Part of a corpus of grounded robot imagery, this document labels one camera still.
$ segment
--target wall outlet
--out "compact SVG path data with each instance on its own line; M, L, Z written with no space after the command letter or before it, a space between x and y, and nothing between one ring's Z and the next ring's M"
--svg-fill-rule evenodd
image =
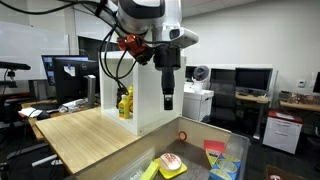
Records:
M314 88L314 84L316 83L315 80L311 80L309 84L309 88Z
M304 88L306 86L306 80L300 79L298 80L298 87L299 88Z

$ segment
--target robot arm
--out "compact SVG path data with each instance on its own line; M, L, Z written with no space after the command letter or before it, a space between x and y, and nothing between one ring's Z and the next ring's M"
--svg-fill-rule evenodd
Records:
M195 33L180 26L181 1L118 0L118 6L110 0L99 3L98 8L84 6L115 27L121 50L128 51L141 65L146 65L154 56L155 68L162 71L164 109L172 110L173 71L180 69L180 51L198 42ZM152 42L142 37L148 30L152 32Z

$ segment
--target floor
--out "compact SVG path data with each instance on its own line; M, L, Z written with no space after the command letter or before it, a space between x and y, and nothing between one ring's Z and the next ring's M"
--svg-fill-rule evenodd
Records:
M6 161L6 156L13 151L19 150L22 146L29 147L37 142L32 134L30 127L22 126L15 129L8 139L0 146L0 163ZM251 138L250 135L237 132ZM2 139L5 132L0 132ZM262 145L261 141L251 141L248 152L245 179L263 180L265 177L266 165L276 166L285 171L300 175L306 179L320 179L320 173L314 170L317 161L320 162L320 151L318 154L312 150L306 142L306 137L301 136L296 155L291 155L267 146ZM43 148L28 155L22 155L14 161L10 161L13 169L9 173L9 179L14 180L44 180L44 179L63 179L68 177L66 169L62 166L51 166L49 163L36 168L31 167L31 163L52 155L50 148Z

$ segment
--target cardboard box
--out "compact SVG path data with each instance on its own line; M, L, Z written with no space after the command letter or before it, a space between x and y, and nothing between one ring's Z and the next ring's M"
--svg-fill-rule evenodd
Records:
M297 176L297 175L291 174L289 172L286 172L286 171L284 171L282 169L279 169L277 167L267 165L267 168L266 168L266 176L267 176L266 180L269 180L269 177L271 175L280 176L281 180L305 180L301 176Z
M241 161L237 158L221 153L210 170L210 178L214 180L235 180Z

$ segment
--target black monitor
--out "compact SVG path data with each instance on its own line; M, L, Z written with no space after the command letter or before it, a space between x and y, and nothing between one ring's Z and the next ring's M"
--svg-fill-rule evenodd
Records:
M52 60L53 58L57 59L68 59L68 60L82 60L82 61L88 61L88 56L78 56L78 55L42 55L42 62L44 65L44 69L46 71L46 75L48 78L48 83L50 86L55 85L54 81L54 74L53 74L53 66L52 66Z
M235 80L236 71L232 69L211 69L210 82L214 80Z
M76 61L53 59L53 72L58 104L87 97L88 80L85 76L96 77L96 93L100 92L98 61Z
M314 84L313 92L320 93L320 72L318 72L317 79Z
M236 68L237 89L267 92L271 80L270 68Z
M187 82L193 82L192 77L193 77L193 72L196 69L196 66L187 66L186 67L186 73L185 73L185 78Z

